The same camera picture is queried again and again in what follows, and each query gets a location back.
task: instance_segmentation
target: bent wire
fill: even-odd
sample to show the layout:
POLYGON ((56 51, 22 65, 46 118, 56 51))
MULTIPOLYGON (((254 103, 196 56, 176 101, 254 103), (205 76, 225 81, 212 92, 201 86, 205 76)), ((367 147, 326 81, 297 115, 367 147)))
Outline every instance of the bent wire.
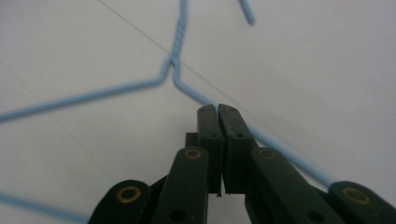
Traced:
POLYGON ((242 10, 244 11, 245 18, 247 19, 247 23, 253 25, 256 22, 254 18, 253 12, 251 11, 250 6, 248 5, 248 0, 239 0, 239 4, 241 5, 242 10))
POLYGON ((83 215, 64 211, 60 208, 44 205, 42 203, 35 203, 22 198, 10 196, 0 192, 0 203, 16 206, 32 212, 43 214, 49 217, 55 217, 72 223, 87 223, 88 218, 83 215))
MULTIPOLYGON (((245 15, 247 17, 247 21, 252 24, 254 22, 254 17, 253 14, 250 10, 250 7, 248 6, 248 2, 246 0, 240 0, 240 4, 242 9, 245 12, 245 15)), ((146 88, 150 87, 155 87, 160 84, 162 84, 165 79, 166 75, 169 71, 169 68, 171 66, 174 67, 174 74, 173 74, 173 80, 175 85, 184 93, 188 94, 192 99, 204 104, 204 105, 215 105, 217 106, 218 103, 215 101, 212 101, 208 97, 204 96, 197 90, 193 89, 186 83, 184 83, 180 79, 180 62, 179 62, 179 53, 183 41, 183 36, 184 36, 184 31, 185 31, 185 25, 186 25, 186 19, 187 19, 187 0, 181 0, 181 8, 180 8, 180 16, 177 22, 177 32, 175 35, 175 41, 174 45, 172 48, 172 51, 170 53, 170 56, 168 59, 165 60, 163 63, 161 73, 157 78, 151 78, 148 80, 144 81, 139 81, 136 83, 130 83, 126 85, 121 85, 117 86, 115 88, 109 88, 109 89, 104 89, 100 91, 93 91, 93 92, 88 92, 84 93, 78 96, 72 96, 72 97, 67 97, 59 101, 53 101, 49 103, 45 103, 43 105, 33 105, 30 107, 26 107, 20 110, 16 110, 10 113, 6 113, 3 115, 0 115, 0 123, 5 122, 8 120, 12 119, 17 119, 53 109, 58 109, 61 107, 66 107, 69 105, 75 105, 75 104, 81 104, 81 103, 86 103, 91 100, 98 100, 104 97, 108 96, 113 96, 116 94, 121 94, 125 93, 127 91, 137 91, 137 90, 143 90, 146 88)), ((318 167, 313 166, 311 163, 307 162, 303 157, 299 156, 297 153, 293 152, 291 148, 277 142, 274 138, 269 137, 268 134, 260 132, 258 129, 255 127, 249 125, 250 131, 255 135, 255 137, 258 139, 259 142, 267 145, 268 147, 273 147, 276 148, 277 150, 281 151, 285 156, 291 160, 294 164, 296 164, 299 168, 301 168, 304 172, 308 173, 312 177, 314 177, 316 180, 318 180, 320 183, 325 185, 326 187, 329 187, 329 185, 334 181, 333 178, 329 177, 328 175, 325 175, 324 172, 320 171, 318 167)), ((21 203, 25 202, 25 204, 35 204, 27 201, 21 201, 21 203)), ((36 210, 33 208, 33 206, 24 206, 25 208, 30 207, 31 210, 36 210)), ((58 216, 58 217, 63 217, 62 213, 59 215, 56 215, 57 213, 53 213, 53 216, 58 216)), ((69 214, 70 217, 77 217, 78 215, 72 215, 69 214)))
POLYGON ((150 78, 148 80, 119 85, 116 87, 102 89, 99 91, 91 91, 91 92, 87 92, 87 93, 82 93, 80 95, 66 97, 61 100, 46 102, 41 105, 28 106, 28 107, 18 109, 18 110, 12 111, 12 112, 1 114, 0 115, 0 123, 10 121, 13 119, 19 119, 22 117, 31 116, 34 114, 38 114, 38 113, 42 113, 42 112, 46 112, 46 111, 50 111, 50 110, 60 109, 60 108, 67 107, 70 105, 77 105, 77 104, 82 104, 82 103, 86 103, 86 102, 93 101, 93 100, 103 99, 106 97, 130 92, 130 91, 139 91, 139 90, 143 90, 146 88, 156 87, 165 81, 166 73, 167 73, 167 68, 164 64, 163 68, 161 70, 161 73, 157 78, 150 78))

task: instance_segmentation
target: white surface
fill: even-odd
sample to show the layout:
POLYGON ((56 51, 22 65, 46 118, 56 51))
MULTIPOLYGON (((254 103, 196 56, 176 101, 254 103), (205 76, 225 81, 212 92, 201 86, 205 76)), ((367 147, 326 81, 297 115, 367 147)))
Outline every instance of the white surface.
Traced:
MULTIPOLYGON (((182 78, 340 180, 396 205, 396 3, 189 1, 182 78)), ((0 2, 0 112, 156 77, 179 0, 0 2)), ((0 191, 89 216, 124 179, 166 175, 199 104, 158 89, 0 126, 0 191)), ((248 223, 210 197, 208 223, 248 223)), ((2 223, 63 223, 0 205, 2 223)))

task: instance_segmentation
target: screw hole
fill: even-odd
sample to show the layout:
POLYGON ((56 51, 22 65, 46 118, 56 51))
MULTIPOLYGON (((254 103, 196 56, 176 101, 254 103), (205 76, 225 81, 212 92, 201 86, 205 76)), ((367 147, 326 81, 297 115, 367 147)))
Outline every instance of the screw hole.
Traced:
POLYGON ((259 153, 262 157, 264 157, 265 159, 268 159, 268 160, 271 160, 276 156, 276 154, 273 151, 268 150, 268 149, 262 149, 259 151, 259 153))
POLYGON ((173 222, 181 222, 186 218, 186 213, 183 210, 175 210, 169 216, 173 222))
POLYGON ((308 217, 309 219, 311 219, 312 221, 316 222, 316 223, 323 223, 324 222, 324 216, 319 213, 319 212, 308 212, 308 217))
POLYGON ((189 149, 187 150, 184 155, 190 159, 190 160, 194 160, 194 159, 198 159, 201 157, 201 151, 199 151, 198 149, 189 149))
POLYGON ((140 194, 140 188, 128 186, 119 190, 117 193, 117 200, 119 200, 120 203, 131 203, 138 199, 140 194))
POLYGON ((355 203, 360 204, 369 204, 371 200, 369 196, 358 189, 354 188, 345 188, 343 189, 344 194, 348 197, 348 199, 355 203))

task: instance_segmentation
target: blue wire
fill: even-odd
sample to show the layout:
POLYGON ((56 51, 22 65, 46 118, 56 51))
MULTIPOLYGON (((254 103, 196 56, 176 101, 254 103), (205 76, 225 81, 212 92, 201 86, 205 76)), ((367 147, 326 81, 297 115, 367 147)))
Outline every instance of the blue wire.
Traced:
MULTIPOLYGON (((244 10, 245 16, 247 18, 247 22, 249 24, 253 24, 255 22, 253 13, 251 12, 250 7, 248 6, 247 0, 240 0, 241 8, 244 10)), ((217 106, 218 103, 212 101, 208 97, 204 96, 200 92, 196 91, 188 84, 184 83, 180 80, 180 61, 179 61, 179 54, 183 42, 184 31, 186 26, 187 20, 187 0, 181 0, 181 7, 180 7, 180 17, 177 22, 177 31, 175 35, 175 41, 172 47, 172 51, 168 59, 166 59, 163 63, 160 75, 157 78, 151 78, 148 80, 139 81, 136 83, 130 83, 126 85, 120 85, 117 87, 103 89, 99 91, 92 91, 88 93, 83 93, 77 96, 67 97, 58 101, 52 101, 48 103, 44 103, 42 105, 33 105, 30 107, 26 107, 23 109, 19 109, 16 111, 12 111, 3 115, 0 115, 0 123, 6 122, 12 119, 18 119, 26 116, 30 116, 33 114, 54 110, 70 105, 81 104, 85 102, 89 102, 92 100, 98 100, 105 97, 122 94, 127 91, 138 91, 143 90, 146 88, 156 87, 160 84, 164 83, 166 80, 167 73, 171 66, 174 67, 174 74, 173 80, 176 85, 181 91, 188 94, 192 99, 200 102, 204 105, 215 105, 217 106)), ((304 158, 296 154, 291 150, 291 148, 280 144, 275 139, 270 138, 267 134, 260 132, 258 129, 253 127, 252 125, 248 126, 250 131, 255 135, 259 142, 262 144, 267 145, 268 147, 273 147, 280 152, 282 152, 289 160, 291 160, 294 164, 300 167, 304 172, 313 176, 316 180, 320 183, 329 187, 331 183, 334 182, 334 178, 325 175, 324 172, 320 171, 318 167, 312 166, 308 163, 304 158)), ((67 213, 65 211, 61 211, 58 209, 53 209, 47 207, 45 205, 40 205, 38 203, 32 203, 21 199, 15 199, 7 195, 0 194, 0 202, 3 203, 11 203, 26 209, 34 210, 39 213, 48 214, 53 217, 59 217, 68 220, 75 220, 78 223, 87 220, 87 218, 74 215, 71 213, 67 213)))
POLYGON ((250 6, 248 5, 248 0, 239 0, 239 4, 241 5, 241 8, 245 13, 247 23, 253 25, 256 22, 256 19, 254 18, 253 12, 251 11, 250 6))
POLYGON ((0 203, 10 204, 19 208, 27 209, 49 217, 56 217, 72 223, 82 224, 88 222, 88 218, 84 217, 83 215, 67 212, 59 208, 54 208, 53 206, 31 202, 25 199, 7 195, 2 192, 0 192, 0 203))

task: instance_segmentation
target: blue wire hanger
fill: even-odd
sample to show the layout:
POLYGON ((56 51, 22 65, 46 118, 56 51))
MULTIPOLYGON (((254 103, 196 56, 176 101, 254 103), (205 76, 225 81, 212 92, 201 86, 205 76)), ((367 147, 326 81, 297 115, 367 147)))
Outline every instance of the blue wire hanger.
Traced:
MULTIPOLYGON (((253 13, 248 5, 247 0, 239 0, 241 8, 243 9, 247 22, 249 24, 253 24, 255 22, 255 18, 253 13)), ((187 20, 187 0, 180 1, 180 16, 177 22, 177 30, 175 35, 175 41, 172 47, 172 51, 169 54, 169 57, 163 62, 163 66, 161 68, 161 72, 158 77, 150 78, 147 80, 142 80, 134 83, 128 83, 124 85, 119 85, 112 88, 101 89, 99 91, 92 91, 83 93, 76 96, 70 96, 63 98, 61 100, 55 100, 51 102, 47 102, 41 105, 32 105, 29 107, 25 107, 22 109, 18 109, 15 111, 11 111, 5 114, 0 114, 0 123, 11 121, 14 119, 19 119, 27 116, 31 116, 34 114, 55 110, 63 107, 67 107, 70 105, 77 105, 82 103, 87 103, 89 101, 99 100, 103 98, 107 98, 110 96, 132 92, 132 91, 139 91, 147 88, 153 88, 161 85, 166 80, 167 74, 169 69, 173 66, 174 73, 173 73, 173 81, 177 88, 181 91, 189 95, 192 99, 204 104, 204 105, 214 105, 217 106, 218 103, 209 99, 208 97, 201 94, 199 91, 195 90, 194 88, 190 87, 188 84, 184 83, 180 79, 180 61, 179 55, 180 50, 183 42, 185 26, 187 20)), ((275 138, 270 137, 268 134, 259 131, 252 125, 248 125, 250 131, 255 135, 257 140, 268 147, 273 147, 282 152, 291 162, 297 165, 300 169, 302 169, 307 174, 314 177, 317 181, 329 187, 331 183, 335 182, 335 178, 326 175, 323 171, 321 171, 318 166, 312 165, 312 163, 305 160, 303 157, 295 153, 290 147, 277 142, 275 138)), ((8 197, 0 197, 0 202, 3 203, 15 203, 16 205, 36 211, 42 214, 46 214, 49 216, 57 217, 60 219, 73 221, 76 223, 81 223, 81 220, 84 219, 81 215, 74 215, 69 212, 63 212, 62 210, 54 210, 55 212, 51 211, 48 212, 49 208, 45 205, 39 205, 38 203, 32 203, 28 201, 13 201, 12 198, 8 197)))

